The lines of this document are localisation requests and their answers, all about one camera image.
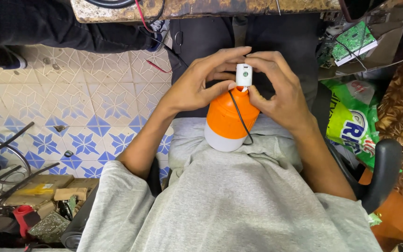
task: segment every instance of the fingernail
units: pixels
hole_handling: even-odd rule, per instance
[[[232,82],[228,85],[228,90],[231,90],[233,88],[237,87],[237,84],[235,82]]]

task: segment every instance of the forearm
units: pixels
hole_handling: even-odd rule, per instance
[[[158,104],[141,131],[116,160],[132,174],[146,180],[161,139],[175,115],[175,112]]]
[[[351,186],[330,154],[318,126],[293,136],[303,164],[302,175],[312,191],[356,200]]]

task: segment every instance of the person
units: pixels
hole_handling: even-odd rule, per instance
[[[70,6],[57,0],[0,0],[0,67],[27,66],[9,45],[44,44],[92,53],[156,52],[161,44],[154,39],[163,42],[168,25],[169,20],[150,24],[155,32],[151,34],[119,23],[82,24]]]
[[[227,17],[171,20],[172,86],[105,164],[77,251],[381,251],[309,110],[318,22],[249,17],[234,48]],[[220,152],[204,139],[207,106],[235,88],[237,63],[257,71],[249,95],[262,114],[254,144]],[[172,173],[154,198],[145,180],[171,123]]]

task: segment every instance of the gray t-shirt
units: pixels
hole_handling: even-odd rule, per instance
[[[381,251],[361,203],[313,193],[291,135],[268,117],[234,152],[208,145],[205,118],[172,125],[169,187],[155,199],[105,164],[78,252]]]

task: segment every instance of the wooden workbench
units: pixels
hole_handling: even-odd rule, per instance
[[[140,21],[136,5],[124,9],[104,9],[85,0],[71,0],[76,18],[82,23]],[[141,0],[145,19],[153,19],[162,0]],[[403,6],[403,0],[389,0],[386,6]],[[340,10],[338,0],[279,0],[281,13]],[[276,0],[166,0],[162,19],[278,14]]]

